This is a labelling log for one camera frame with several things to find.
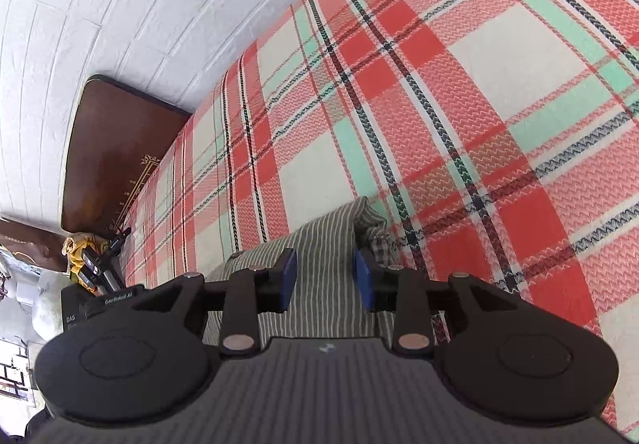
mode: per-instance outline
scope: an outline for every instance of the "logo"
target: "logo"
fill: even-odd
[[[325,343],[319,348],[320,352],[324,352],[325,354],[330,354],[331,352],[335,352],[337,348],[332,343]]]
[[[116,303],[117,301],[131,298],[133,296],[133,291],[129,291],[127,294],[123,294],[122,296],[115,296],[113,298],[109,298],[104,301],[104,305],[110,305],[111,303]]]

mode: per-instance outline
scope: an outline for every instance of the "white brick wall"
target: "white brick wall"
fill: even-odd
[[[102,73],[194,110],[294,0],[0,0],[0,212],[60,228],[66,146]]]

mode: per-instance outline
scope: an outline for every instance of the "gray ribbed surface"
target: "gray ribbed surface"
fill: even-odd
[[[326,345],[334,345],[328,353]],[[426,361],[391,355],[380,340],[274,339],[252,360],[228,361],[210,388],[171,418],[129,429],[57,419],[49,444],[612,444],[600,420],[567,427],[506,426],[459,404]]]

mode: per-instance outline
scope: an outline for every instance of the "brown wooden furniture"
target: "brown wooden furniture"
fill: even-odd
[[[88,79],[66,158],[62,227],[108,237],[190,114],[106,76]]]
[[[0,218],[0,245],[22,262],[66,273],[64,241],[65,237],[57,233]]]

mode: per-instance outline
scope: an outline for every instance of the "red plaid fabric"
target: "red plaid fabric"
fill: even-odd
[[[639,437],[639,0],[298,0],[129,215],[128,283],[207,273],[368,196],[406,265],[604,337]]]

